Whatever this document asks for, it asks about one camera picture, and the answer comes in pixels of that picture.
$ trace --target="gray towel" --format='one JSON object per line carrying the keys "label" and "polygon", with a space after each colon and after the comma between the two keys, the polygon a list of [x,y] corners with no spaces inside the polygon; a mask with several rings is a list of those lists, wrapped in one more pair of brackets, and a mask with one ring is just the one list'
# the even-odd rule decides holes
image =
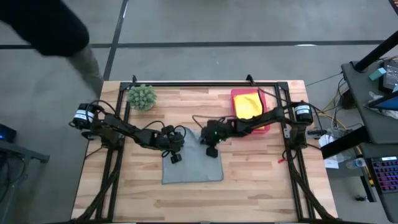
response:
{"label": "gray towel", "polygon": [[[182,161],[172,164],[171,153],[163,158],[162,184],[209,182],[224,179],[221,156],[212,158],[206,155],[205,144],[200,144],[200,135],[189,128],[184,138],[184,145],[179,152]],[[183,128],[176,131],[184,134]]]}

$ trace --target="succulent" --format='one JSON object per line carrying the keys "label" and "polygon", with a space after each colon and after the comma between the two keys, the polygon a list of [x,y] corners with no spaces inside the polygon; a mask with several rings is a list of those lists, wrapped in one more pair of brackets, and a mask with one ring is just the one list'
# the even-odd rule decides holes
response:
{"label": "succulent", "polygon": [[156,98],[154,87],[142,84],[131,87],[127,100],[135,110],[145,111],[155,105]]}

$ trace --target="yellow cloth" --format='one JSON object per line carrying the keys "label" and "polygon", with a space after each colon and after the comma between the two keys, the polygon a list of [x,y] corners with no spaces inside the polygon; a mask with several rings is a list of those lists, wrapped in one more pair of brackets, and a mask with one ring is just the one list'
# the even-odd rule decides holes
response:
{"label": "yellow cloth", "polygon": [[262,113],[261,102],[258,93],[249,93],[234,96],[235,112],[238,118],[250,119]]}

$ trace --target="concrete floor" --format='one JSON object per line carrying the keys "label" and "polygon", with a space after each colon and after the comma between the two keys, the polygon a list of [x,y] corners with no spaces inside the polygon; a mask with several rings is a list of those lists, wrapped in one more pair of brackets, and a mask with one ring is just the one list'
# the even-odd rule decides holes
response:
{"label": "concrete floor", "polygon": [[[91,43],[110,44],[123,0],[66,0],[88,26]],[[398,29],[387,0],[129,0],[120,43],[382,40]],[[25,44],[0,24],[0,44]],[[262,80],[311,83],[359,60],[375,45],[314,47],[191,47],[117,49],[110,80]],[[104,70],[109,49],[95,49]],[[388,55],[398,55],[398,48]],[[70,128],[81,102],[94,99],[62,58],[33,50],[0,50],[0,123],[16,129],[18,144],[51,155],[29,167],[17,197],[15,223],[69,219],[87,142]],[[307,88],[322,108],[341,76]],[[346,125],[361,121],[356,110],[338,113]],[[324,126],[330,122],[324,120]],[[339,217],[354,222],[390,223],[380,203],[355,202],[359,178],[330,179]]]}

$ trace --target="rgb keyboard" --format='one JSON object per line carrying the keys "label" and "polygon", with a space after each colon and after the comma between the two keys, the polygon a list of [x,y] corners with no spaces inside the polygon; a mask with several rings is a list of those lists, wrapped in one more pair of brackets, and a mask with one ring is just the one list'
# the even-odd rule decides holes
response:
{"label": "rgb keyboard", "polygon": [[371,159],[382,193],[398,192],[398,160],[394,157]]}

